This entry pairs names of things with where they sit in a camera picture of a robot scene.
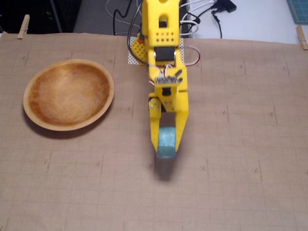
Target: wire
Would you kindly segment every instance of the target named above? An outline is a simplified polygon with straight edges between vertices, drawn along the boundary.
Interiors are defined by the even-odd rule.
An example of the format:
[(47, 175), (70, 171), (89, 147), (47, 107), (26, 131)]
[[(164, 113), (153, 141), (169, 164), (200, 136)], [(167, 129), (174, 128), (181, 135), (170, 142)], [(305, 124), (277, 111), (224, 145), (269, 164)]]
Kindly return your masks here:
[(172, 67), (171, 64), (167, 64), (166, 67), (165, 67), (165, 70), (164, 70), (164, 76), (167, 77), (167, 70), (168, 70), (168, 67)]
[(185, 3), (185, 4), (181, 5), (180, 7), (191, 5), (191, 4), (194, 4), (194, 3), (201, 2), (201, 1), (204, 1), (204, 0), (197, 0), (197, 1), (188, 2), (188, 3)]
[[(107, 8), (107, 5), (108, 5), (109, 2), (110, 2), (110, 0), (107, 0), (107, 2), (106, 2), (106, 4), (105, 4), (105, 9), (106, 9), (107, 14), (109, 14), (109, 16), (113, 18), (113, 15), (108, 11), (108, 8)], [(122, 21), (122, 20), (120, 20), (120, 19), (117, 19), (117, 18), (116, 18), (115, 20), (117, 20), (118, 22), (121, 22), (121, 23), (130, 25), (130, 23), (125, 22), (125, 21)]]
[(136, 0), (136, 7), (138, 7), (138, 3), (139, 3), (139, 0)]
[[(210, 8), (207, 8), (205, 11), (203, 11), (203, 12), (202, 12), (201, 14), (199, 14), (197, 17), (200, 18), (201, 15), (203, 15), (205, 12), (211, 10), (212, 8), (213, 8), (212, 6), (211, 6)], [(194, 25), (192, 25), (192, 24), (190, 24), (190, 25), (191, 25), (191, 27), (189, 27), (189, 28), (186, 30), (186, 32), (184, 32), (184, 33), (189, 33), (189, 32), (190, 32), (190, 30), (191, 30), (192, 27), (194, 26)]]
[[(206, 3), (201, 4), (200, 6), (197, 6), (197, 7), (193, 8), (192, 10), (189, 11), (189, 13), (191, 13), (191, 12), (193, 12), (193, 11), (196, 11), (196, 10), (198, 10), (198, 9), (200, 9), (200, 8), (202, 8), (202, 7), (204, 7), (204, 6), (206, 6), (206, 5), (213, 4), (213, 3), (214, 3), (214, 1), (213, 1), (213, 0), (210, 0), (210, 1), (206, 2)], [(182, 21), (185, 19), (186, 16), (187, 16), (187, 13), (183, 16)], [(194, 34), (194, 33), (197, 32), (197, 31), (198, 31), (198, 29), (196, 29), (194, 32), (189, 32), (189, 31), (188, 31), (188, 33), (183, 33), (183, 34), (181, 34), (181, 35), (192, 35), (192, 34)]]
[(180, 35), (184, 36), (184, 35), (192, 35), (194, 33), (196, 33), (199, 29), (199, 25), (195, 22), (195, 21), (190, 21), (190, 20), (185, 20), (185, 21), (180, 21), (180, 23), (190, 23), (190, 24), (194, 24), (197, 28), (189, 33), (181, 33)]
[(214, 17), (214, 19), (215, 19), (215, 21), (218, 23), (219, 31), (220, 31), (220, 38), (221, 39), (222, 39), (222, 32), (221, 32), (220, 20), (217, 18), (217, 16), (215, 14), (216, 13), (220, 13), (220, 12), (224, 12), (226, 9), (227, 9), (226, 7), (220, 6), (220, 7), (218, 7), (217, 10), (211, 12), (213, 17)]
[(188, 63), (188, 64), (185, 64), (185, 66), (193, 66), (195, 64), (197, 64), (197, 62), (199, 62), (200, 58), (201, 58), (201, 52), (198, 48), (194, 47), (194, 46), (187, 46), (187, 47), (184, 47), (184, 48), (189, 48), (189, 49), (193, 49), (195, 50), (196, 52), (198, 52), (199, 54), (199, 57), (192, 63)]
[(213, 1), (213, 0), (210, 0), (209, 2), (203, 3), (203, 4), (201, 4), (200, 6), (197, 6), (197, 7), (193, 8), (192, 10), (189, 11), (189, 13), (191, 13), (191, 12), (193, 12), (193, 11), (196, 11), (196, 10), (198, 10), (198, 9), (200, 9), (200, 8), (202, 8), (202, 7), (204, 7), (204, 6), (206, 6), (206, 5), (213, 4), (213, 3), (214, 3), (214, 1)]
[(125, 11), (125, 14), (122, 15), (121, 12), (118, 10), (118, 9), (115, 9), (114, 11), (114, 16), (113, 16), (113, 21), (112, 21), (112, 28), (113, 28), (113, 31), (114, 31), (114, 35), (116, 35), (116, 13), (119, 13), (119, 15), (122, 17), (122, 18), (126, 18), (127, 15), (128, 15), (128, 12), (129, 12), (129, 9), (130, 9), (130, 5), (131, 3), (133, 2), (133, 0), (129, 0), (129, 3), (128, 3), (128, 6), (126, 8), (126, 11)]

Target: bowl rim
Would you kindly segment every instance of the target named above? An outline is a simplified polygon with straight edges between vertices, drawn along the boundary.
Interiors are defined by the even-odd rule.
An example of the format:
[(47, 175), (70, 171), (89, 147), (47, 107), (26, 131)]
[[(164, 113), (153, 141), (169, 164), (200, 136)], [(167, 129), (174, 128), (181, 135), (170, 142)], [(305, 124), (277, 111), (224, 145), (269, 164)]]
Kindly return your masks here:
[[(38, 118), (35, 113), (32, 111), (31, 107), (30, 107), (30, 103), (29, 103), (29, 95), (30, 95), (30, 91), (31, 88), (33, 87), (34, 83), (36, 82), (36, 80), (45, 72), (58, 67), (58, 66), (62, 66), (62, 65), (67, 65), (67, 64), (87, 64), (90, 66), (93, 66), (94, 68), (99, 69), (100, 71), (102, 71), (105, 76), (108, 79), (109, 82), (109, 95), (107, 98), (107, 101), (105, 103), (105, 105), (102, 107), (102, 109), (95, 114), (94, 116), (92, 116), (91, 118), (87, 119), (86, 121), (83, 121), (81, 123), (75, 124), (75, 125), (70, 125), (70, 126), (60, 126), (60, 125), (52, 125), (49, 123), (44, 122), (43, 120), (41, 120), (40, 118)], [(27, 114), (27, 116), (37, 125), (49, 129), (49, 130), (54, 130), (54, 131), (71, 131), (71, 130), (76, 130), (79, 128), (83, 128), (91, 123), (93, 123), (94, 121), (96, 121), (98, 118), (100, 118), (109, 108), (112, 99), (114, 97), (114, 93), (115, 93), (115, 87), (114, 87), (114, 82), (113, 79), (109, 73), (109, 71), (103, 67), (102, 65), (90, 61), (90, 60), (84, 60), (84, 59), (71, 59), (71, 60), (64, 60), (64, 61), (60, 61), (54, 64), (51, 64), (47, 67), (45, 67), (44, 69), (40, 70), (39, 72), (37, 72), (33, 78), (30, 80), (30, 82), (28, 83), (26, 90), (24, 92), (24, 99), (23, 99), (23, 105), (24, 105), (24, 110)]]

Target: black power adapter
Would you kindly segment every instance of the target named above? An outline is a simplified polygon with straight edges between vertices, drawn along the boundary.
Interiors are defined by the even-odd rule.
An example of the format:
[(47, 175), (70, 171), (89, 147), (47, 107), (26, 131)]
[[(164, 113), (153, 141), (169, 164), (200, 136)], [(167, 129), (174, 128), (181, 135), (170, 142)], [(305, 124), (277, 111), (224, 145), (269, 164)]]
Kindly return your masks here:
[(231, 2), (230, 0), (218, 0), (218, 2), (226, 7), (226, 10), (230, 13), (232, 11), (235, 11), (236, 10), (236, 5), (234, 5), (233, 2)]

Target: brown paper mat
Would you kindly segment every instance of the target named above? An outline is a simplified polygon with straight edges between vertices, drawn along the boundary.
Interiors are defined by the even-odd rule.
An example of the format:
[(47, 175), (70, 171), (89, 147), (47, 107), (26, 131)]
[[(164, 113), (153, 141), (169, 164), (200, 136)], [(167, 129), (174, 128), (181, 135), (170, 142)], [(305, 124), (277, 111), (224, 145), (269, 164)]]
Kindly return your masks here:
[[(308, 52), (299, 45), (186, 39), (190, 115), (175, 160), (155, 160), (147, 68), (126, 38), (0, 39), (1, 231), (307, 231)], [(193, 52), (185, 60), (191, 62)], [(39, 70), (82, 58), (111, 73), (108, 113), (72, 132), (24, 114)]]

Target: black cable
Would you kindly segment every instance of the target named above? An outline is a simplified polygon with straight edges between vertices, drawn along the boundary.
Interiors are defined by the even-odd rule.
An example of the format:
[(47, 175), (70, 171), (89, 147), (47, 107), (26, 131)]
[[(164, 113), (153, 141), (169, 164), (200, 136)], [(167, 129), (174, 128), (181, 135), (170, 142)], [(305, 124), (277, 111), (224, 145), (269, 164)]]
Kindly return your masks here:
[(126, 18), (127, 17), (127, 15), (128, 15), (128, 12), (129, 12), (129, 9), (130, 9), (130, 5), (131, 5), (131, 3), (133, 2), (133, 0), (129, 0), (129, 3), (128, 3), (128, 6), (127, 6), (127, 8), (126, 8), (126, 12), (125, 12), (125, 14), (124, 15), (122, 15), (121, 14), (121, 12), (118, 10), (118, 9), (115, 9), (115, 11), (114, 11), (114, 17), (113, 17), (113, 23), (112, 23), (112, 27), (113, 27), (113, 31), (114, 31), (114, 35), (116, 35), (116, 13), (118, 12), (119, 13), (119, 15), (122, 17), (122, 18)]
[(216, 16), (215, 13), (213, 13), (213, 12), (216, 13), (216, 11), (212, 11), (212, 15), (213, 15), (215, 21), (218, 23), (219, 31), (220, 31), (220, 38), (222, 39), (222, 32), (221, 32), (220, 20), (217, 18), (217, 16)]
[[(196, 19), (198, 18), (198, 19), (199, 19), (199, 22), (197, 22), (196, 20), (194, 20), (194, 21), (195, 21), (197, 24), (200, 24), (200, 22), (201, 22), (200, 17), (201, 17), (204, 13), (208, 12), (208, 11), (211, 10), (211, 9), (216, 9), (216, 8), (218, 8), (218, 7), (221, 7), (221, 3), (217, 1), (217, 2), (215, 2), (210, 8), (207, 8), (205, 11), (201, 12), (198, 16), (196, 16)], [(189, 33), (189, 32), (191, 31), (191, 29), (193, 28), (193, 26), (195, 26), (195, 25), (191, 25), (191, 27), (189, 27), (187, 31), (183, 32), (183, 34)]]
[(216, 14), (216, 13), (223, 12), (223, 11), (225, 11), (226, 9), (227, 9), (226, 7), (220, 6), (220, 7), (217, 8), (217, 10), (212, 11), (212, 15), (213, 15), (215, 21), (218, 23), (218, 26), (219, 26), (220, 38), (221, 38), (221, 39), (222, 39), (222, 32), (221, 32), (220, 20), (217, 18), (217, 16), (216, 16), (215, 14)]
[(132, 56), (135, 57), (135, 59), (137, 59), (140, 63), (143, 63), (144, 65), (148, 65), (147, 62), (145, 62), (145, 61), (141, 60), (140, 58), (138, 58), (138, 57), (134, 54), (134, 52), (132, 51), (132, 49), (131, 49), (131, 47), (130, 47), (131, 30), (132, 30), (132, 28), (133, 28), (133, 25), (134, 25), (134, 23), (135, 23), (135, 20), (136, 20), (136, 17), (137, 17), (137, 15), (138, 15), (138, 12), (139, 12), (139, 10), (140, 10), (141, 5), (142, 5), (142, 1), (140, 2), (139, 6), (138, 6), (138, 8), (137, 8), (137, 10), (136, 10), (136, 13), (135, 13), (135, 15), (134, 15), (134, 17), (133, 17), (133, 19), (132, 19), (132, 21), (131, 21), (131, 24), (130, 24), (130, 26), (129, 26), (128, 35), (127, 35), (127, 46), (128, 46), (129, 52), (132, 54)]

